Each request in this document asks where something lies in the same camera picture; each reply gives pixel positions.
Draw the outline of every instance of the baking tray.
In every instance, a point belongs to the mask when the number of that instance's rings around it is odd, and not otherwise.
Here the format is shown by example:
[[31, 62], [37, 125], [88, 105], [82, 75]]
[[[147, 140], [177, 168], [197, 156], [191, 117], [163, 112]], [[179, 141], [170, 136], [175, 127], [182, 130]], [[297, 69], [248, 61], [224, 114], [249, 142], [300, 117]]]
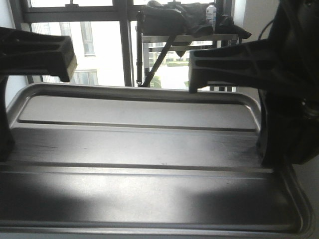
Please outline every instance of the baking tray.
[[240, 93], [33, 84], [8, 109], [2, 232], [306, 238], [290, 165], [260, 166]]

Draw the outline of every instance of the black device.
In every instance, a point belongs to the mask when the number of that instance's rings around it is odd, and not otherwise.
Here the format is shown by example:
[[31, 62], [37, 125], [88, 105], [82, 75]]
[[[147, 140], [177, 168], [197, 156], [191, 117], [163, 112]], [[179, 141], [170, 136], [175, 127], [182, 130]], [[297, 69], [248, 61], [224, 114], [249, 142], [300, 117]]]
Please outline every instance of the black device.
[[280, 0], [268, 39], [190, 54], [191, 93], [216, 83], [259, 89], [264, 165], [319, 154], [318, 12], [318, 0]]

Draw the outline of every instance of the black mechanical arm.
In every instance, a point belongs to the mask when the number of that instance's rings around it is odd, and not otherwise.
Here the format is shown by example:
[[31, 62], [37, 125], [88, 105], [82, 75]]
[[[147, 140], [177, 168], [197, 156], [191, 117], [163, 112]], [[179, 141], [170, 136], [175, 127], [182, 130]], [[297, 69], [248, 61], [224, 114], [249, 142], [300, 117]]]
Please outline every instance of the black mechanical arm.
[[280, 0], [268, 39], [192, 51], [189, 91], [232, 83], [259, 90], [264, 165], [319, 154], [319, 0]]
[[69, 36], [48, 36], [0, 27], [0, 161], [14, 146], [5, 109], [8, 75], [52, 75], [69, 82], [76, 59]]

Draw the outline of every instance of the black cable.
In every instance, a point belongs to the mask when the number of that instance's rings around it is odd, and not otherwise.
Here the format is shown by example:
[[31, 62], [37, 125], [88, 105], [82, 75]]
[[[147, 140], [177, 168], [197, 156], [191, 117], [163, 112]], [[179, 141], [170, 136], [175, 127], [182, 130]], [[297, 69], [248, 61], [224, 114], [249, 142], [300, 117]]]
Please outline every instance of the black cable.
[[263, 36], [264, 32], [267, 30], [267, 28], [274, 22], [274, 20], [272, 19], [265, 27], [264, 29], [261, 31], [261, 33], [259, 34], [258, 40], [261, 39], [261, 37]]

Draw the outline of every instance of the plastic bottle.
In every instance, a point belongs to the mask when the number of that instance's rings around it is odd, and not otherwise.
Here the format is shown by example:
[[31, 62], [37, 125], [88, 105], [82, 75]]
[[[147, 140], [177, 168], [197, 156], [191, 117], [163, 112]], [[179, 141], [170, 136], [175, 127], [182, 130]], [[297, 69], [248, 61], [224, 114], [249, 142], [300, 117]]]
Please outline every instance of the plastic bottle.
[[214, 2], [210, 2], [208, 8], [206, 9], [206, 22], [213, 26], [214, 32], [216, 27], [216, 14], [217, 8]]

